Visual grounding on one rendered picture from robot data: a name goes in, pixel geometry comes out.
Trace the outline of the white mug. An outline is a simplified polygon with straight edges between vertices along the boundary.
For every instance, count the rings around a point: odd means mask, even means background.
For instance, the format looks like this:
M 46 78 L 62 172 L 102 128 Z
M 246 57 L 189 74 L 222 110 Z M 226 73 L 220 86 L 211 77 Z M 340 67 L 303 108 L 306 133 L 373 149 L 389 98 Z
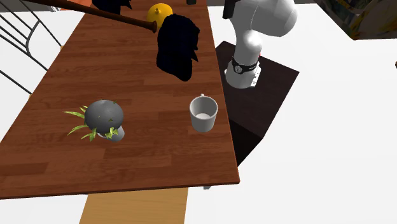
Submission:
M 218 104 L 213 98 L 200 94 L 191 101 L 189 112 L 192 127 L 197 132 L 209 132 L 215 123 Z

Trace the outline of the dark robot stand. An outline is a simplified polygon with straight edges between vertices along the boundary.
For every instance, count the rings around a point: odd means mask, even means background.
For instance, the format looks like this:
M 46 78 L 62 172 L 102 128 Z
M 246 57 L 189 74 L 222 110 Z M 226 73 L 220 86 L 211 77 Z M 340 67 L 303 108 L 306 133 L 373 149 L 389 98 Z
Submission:
M 299 72 L 260 57 L 261 73 L 256 86 L 233 88 L 224 71 L 234 51 L 235 46 L 226 41 L 216 47 L 235 157 L 240 165 L 264 138 Z

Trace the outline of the large black ragged figure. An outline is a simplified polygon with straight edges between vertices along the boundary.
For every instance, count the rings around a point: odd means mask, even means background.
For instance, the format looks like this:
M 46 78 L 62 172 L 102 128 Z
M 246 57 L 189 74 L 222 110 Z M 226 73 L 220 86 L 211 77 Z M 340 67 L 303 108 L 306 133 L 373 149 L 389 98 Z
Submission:
M 192 60 L 198 62 L 200 29 L 193 21 L 175 13 L 167 16 L 158 32 L 157 67 L 181 81 L 192 77 Z

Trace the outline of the brown wooden table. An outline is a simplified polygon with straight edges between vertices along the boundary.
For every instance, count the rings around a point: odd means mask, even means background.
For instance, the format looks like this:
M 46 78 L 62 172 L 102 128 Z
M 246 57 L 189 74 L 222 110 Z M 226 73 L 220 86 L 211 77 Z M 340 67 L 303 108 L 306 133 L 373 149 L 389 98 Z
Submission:
M 206 0 L 166 0 L 200 29 L 198 62 L 183 82 L 157 68 L 157 35 L 84 15 L 0 141 L 0 199 L 230 185 L 239 182 Z M 189 105 L 218 104 L 213 128 L 197 132 Z M 67 135 L 100 99 L 124 113 L 124 138 Z

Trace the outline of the grey round pot with plant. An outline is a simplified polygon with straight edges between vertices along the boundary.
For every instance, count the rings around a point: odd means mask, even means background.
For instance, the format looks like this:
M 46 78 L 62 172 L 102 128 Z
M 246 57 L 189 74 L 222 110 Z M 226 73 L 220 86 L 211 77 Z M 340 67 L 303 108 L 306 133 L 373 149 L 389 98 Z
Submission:
M 92 142 L 97 136 L 112 142 L 119 142 L 125 136 L 122 127 L 124 113 L 116 101 L 100 99 L 89 106 L 81 106 L 80 112 L 64 111 L 65 114 L 74 115 L 84 120 L 83 125 L 72 128 L 67 135 L 88 128 L 90 132 L 81 139 L 88 138 Z

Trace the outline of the light wooden bench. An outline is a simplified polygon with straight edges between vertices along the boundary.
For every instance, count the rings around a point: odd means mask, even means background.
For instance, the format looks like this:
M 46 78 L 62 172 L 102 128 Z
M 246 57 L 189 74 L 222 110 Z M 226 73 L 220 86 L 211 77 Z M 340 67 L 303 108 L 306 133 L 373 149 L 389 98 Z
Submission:
M 184 224 L 187 188 L 95 193 L 79 224 Z

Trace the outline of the dark brown wooden bat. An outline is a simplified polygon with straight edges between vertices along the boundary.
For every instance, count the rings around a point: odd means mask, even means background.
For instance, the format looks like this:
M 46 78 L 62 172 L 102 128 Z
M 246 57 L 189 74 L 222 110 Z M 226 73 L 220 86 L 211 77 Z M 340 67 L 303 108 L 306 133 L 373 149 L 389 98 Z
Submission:
M 116 21 L 123 22 L 126 24 L 143 27 L 145 29 L 151 30 L 153 33 L 156 33 L 157 29 L 158 29 L 156 21 L 148 22 L 148 21 L 138 20 L 138 19 L 134 19 L 134 18 L 130 18 L 130 17 L 125 17 L 122 15 L 117 15 L 115 13 L 98 10 L 98 9 L 91 8 L 88 6 L 83 6 L 81 4 L 70 2 L 68 0 L 24 0 L 24 1 L 31 2 L 31 3 L 44 4 L 47 6 L 64 8 L 67 10 L 83 12 L 83 13 L 87 13 L 90 15 L 96 15 L 98 17 L 108 18 L 108 19 L 116 20 Z

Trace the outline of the small black ragged figure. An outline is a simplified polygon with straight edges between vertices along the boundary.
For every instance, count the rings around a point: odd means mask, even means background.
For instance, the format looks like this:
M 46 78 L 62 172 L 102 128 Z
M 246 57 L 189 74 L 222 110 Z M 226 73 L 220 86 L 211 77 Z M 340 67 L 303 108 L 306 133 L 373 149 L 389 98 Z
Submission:
M 114 13 L 117 15 L 121 14 L 122 6 L 126 6 L 132 9 L 130 5 L 130 0 L 92 0 L 92 4 L 102 11 Z

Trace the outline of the colourful patterned box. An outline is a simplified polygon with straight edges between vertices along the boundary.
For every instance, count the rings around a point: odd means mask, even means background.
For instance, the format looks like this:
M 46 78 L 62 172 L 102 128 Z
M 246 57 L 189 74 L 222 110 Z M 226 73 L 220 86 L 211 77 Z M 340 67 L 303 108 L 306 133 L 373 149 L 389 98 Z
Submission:
M 397 39 L 397 0 L 314 0 L 353 40 Z

